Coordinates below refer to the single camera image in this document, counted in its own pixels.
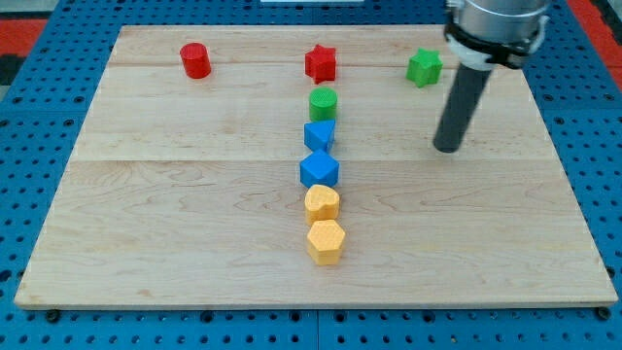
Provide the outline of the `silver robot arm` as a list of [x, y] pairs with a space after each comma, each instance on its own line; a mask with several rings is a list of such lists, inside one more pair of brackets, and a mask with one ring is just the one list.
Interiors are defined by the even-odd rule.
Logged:
[[444, 37], [467, 68], [520, 69], [544, 42], [550, 4], [549, 0], [447, 0]]

